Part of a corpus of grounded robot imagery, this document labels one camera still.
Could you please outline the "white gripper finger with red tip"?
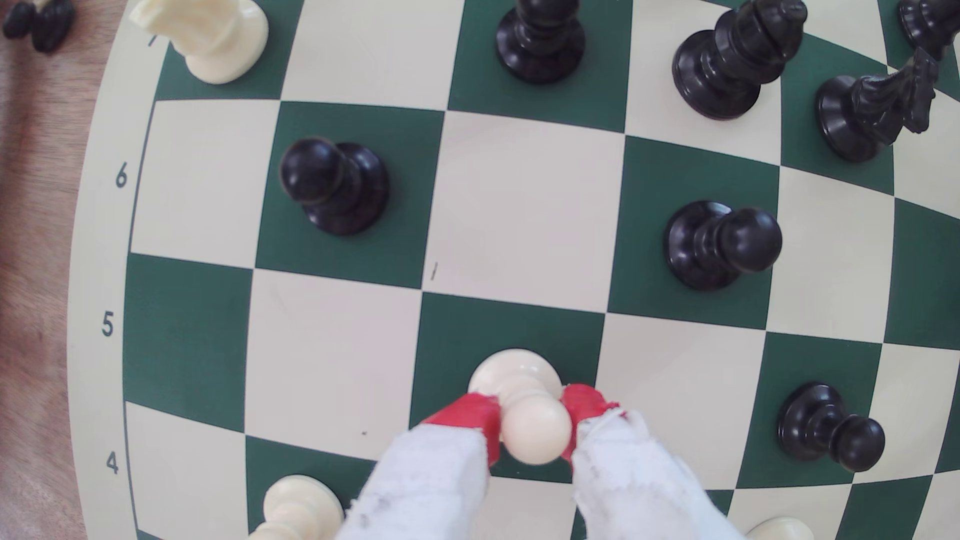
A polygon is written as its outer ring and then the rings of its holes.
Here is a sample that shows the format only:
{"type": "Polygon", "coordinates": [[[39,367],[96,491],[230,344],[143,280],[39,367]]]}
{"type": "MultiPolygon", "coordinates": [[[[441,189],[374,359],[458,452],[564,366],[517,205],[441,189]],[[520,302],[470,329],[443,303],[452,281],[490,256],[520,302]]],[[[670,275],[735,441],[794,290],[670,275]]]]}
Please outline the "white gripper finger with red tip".
{"type": "Polygon", "coordinates": [[[583,383],[560,401],[572,424],[562,457],[588,539],[744,539],[640,411],[583,383]]]}
{"type": "Polygon", "coordinates": [[[499,459],[501,406],[463,394],[397,436],[337,539],[469,539],[499,459]]]}

